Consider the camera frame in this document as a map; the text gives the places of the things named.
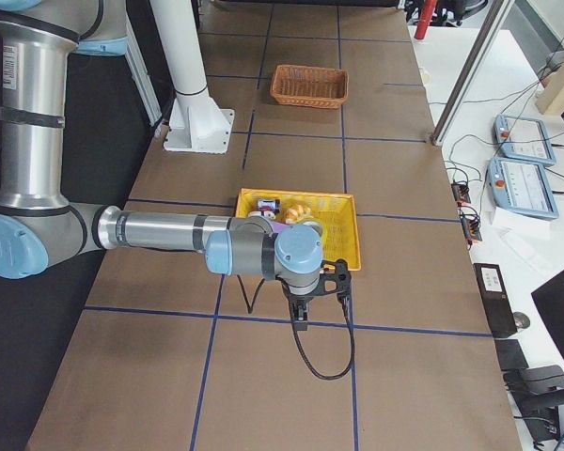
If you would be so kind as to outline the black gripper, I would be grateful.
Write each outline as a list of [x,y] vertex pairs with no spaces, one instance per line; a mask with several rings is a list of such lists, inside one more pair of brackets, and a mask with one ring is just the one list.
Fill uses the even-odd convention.
[[291,286],[286,280],[282,281],[283,293],[289,303],[291,323],[308,323],[309,303],[315,297],[317,287],[318,282],[298,288]]

